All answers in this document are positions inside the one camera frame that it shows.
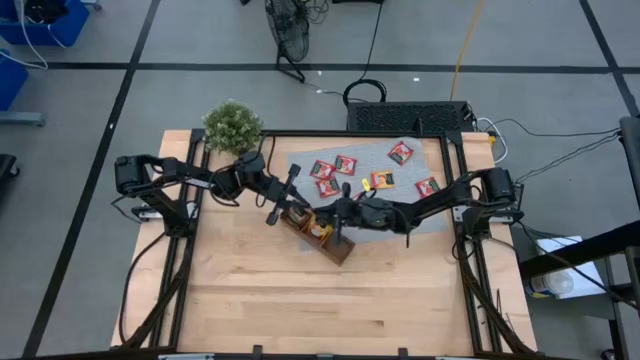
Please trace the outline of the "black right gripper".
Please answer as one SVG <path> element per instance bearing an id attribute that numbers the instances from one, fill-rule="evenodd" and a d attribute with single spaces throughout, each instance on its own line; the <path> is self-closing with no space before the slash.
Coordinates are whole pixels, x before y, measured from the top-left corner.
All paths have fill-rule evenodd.
<path id="1" fill-rule="evenodd" d="M 351 197 L 351 185 L 344 182 L 342 195 L 332 204 L 314 208 L 313 213 L 327 223 L 320 224 L 323 233 L 331 233 L 332 243 L 342 243 L 342 228 L 354 227 L 376 231 L 396 231 L 400 227 L 400 212 L 390 201 L 361 195 Z"/>

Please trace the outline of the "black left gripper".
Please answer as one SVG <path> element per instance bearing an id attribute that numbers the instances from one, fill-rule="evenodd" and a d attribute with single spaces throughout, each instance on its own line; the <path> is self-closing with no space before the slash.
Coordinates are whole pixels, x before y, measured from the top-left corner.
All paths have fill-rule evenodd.
<path id="1" fill-rule="evenodd" d="M 299 175 L 300 166 L 292 164 L 289 168 L 285 182 L 281 182 L 276 176 L 272 176 L 266 188 L 264 198 L 274 203 L 273 209 L 269 212 L 266 223 L 273 226 L 278 221 L 279 211 L 288 209 L 292 202 L 288 200 L 292 196 L 305 208 L 311 208 L 311 204 L 295 189 L 293 181 Z"/>

